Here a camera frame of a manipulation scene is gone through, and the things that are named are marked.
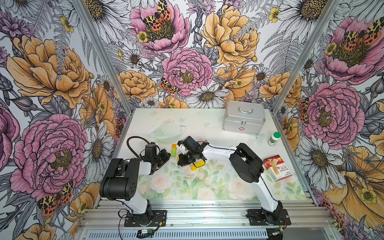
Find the lime green block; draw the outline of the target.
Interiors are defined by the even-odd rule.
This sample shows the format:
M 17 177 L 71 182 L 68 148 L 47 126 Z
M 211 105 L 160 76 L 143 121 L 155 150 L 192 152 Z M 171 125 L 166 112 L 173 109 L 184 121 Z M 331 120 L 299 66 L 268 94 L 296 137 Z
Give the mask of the lime green block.
M 174 157 L 176 157 L 176 155 L 177 155 L 177 148 L 172 148 L 171 149 L 171 157 L 174 158 Z

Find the yellow long block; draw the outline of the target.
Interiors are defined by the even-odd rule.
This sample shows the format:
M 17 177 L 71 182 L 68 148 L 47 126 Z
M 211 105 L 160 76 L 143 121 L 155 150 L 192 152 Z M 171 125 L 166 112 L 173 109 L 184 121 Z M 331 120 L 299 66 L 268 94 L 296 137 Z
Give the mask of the yellow long block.
M 190 168 L 191 168 L 192 171 L 195 171 L 195 170 L 197 170 L 198 168 L 203 167 L 205 164 L 206 164 L 206 161 L 205 161 L 205 160 L 200 160 L 199 162 L 194 162 L 194 163 L 192 163 L 192 165 L 190 166 Z

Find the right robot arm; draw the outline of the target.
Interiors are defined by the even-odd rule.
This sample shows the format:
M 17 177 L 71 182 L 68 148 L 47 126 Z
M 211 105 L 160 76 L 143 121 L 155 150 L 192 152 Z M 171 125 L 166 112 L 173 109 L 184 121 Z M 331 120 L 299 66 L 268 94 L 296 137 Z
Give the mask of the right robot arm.
M 188 136 L 177 143 L 179 154 L 178 165 L 197 166 L 198 161 L 223 160 L 229 161 L 238 176 L 252 185 L 261 202 L 261 210 L 268 224 L 277 225 L 283 211 L 283 204 L 275 198 L 268 184 L 264 180 L 263 161 L 250 147 L 240 143 L 236 147 L 218 147 L 207 141 L 195 141 Z

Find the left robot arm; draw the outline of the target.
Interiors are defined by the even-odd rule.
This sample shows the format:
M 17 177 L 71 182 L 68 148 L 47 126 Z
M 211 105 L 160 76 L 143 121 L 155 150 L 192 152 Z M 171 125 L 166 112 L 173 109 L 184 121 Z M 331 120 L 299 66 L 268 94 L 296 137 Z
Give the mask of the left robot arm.
M 149 200 L 137 193 L 139 176 L 149 176 L 159 170 L 171 157 L 165 149 L 149 143 L 144 155 L 134 154 L 131 159 L 112 159 L 100 185 L 100 196 L 116 201 L 128 211 L 126 227 L 149 226 L 154 216 Z

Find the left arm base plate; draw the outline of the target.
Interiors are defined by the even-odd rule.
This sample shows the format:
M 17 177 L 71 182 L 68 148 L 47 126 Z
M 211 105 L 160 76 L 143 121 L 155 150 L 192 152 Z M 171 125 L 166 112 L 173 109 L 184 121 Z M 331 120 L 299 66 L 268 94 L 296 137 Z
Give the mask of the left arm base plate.
M 152 210 L 142 215 L 130 215 L 125 217 L 124 227 L 165 227 L 167 210 Z

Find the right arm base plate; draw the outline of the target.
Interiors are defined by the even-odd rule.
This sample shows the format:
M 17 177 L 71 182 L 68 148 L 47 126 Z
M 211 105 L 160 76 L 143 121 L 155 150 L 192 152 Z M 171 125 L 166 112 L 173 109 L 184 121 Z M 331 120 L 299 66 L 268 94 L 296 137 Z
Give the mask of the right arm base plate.
M 251 226 L 290 226 L 291 219 L 286 209 L 279 215 L 264 211 L 263 209 L 249 209 L 246 214 Z

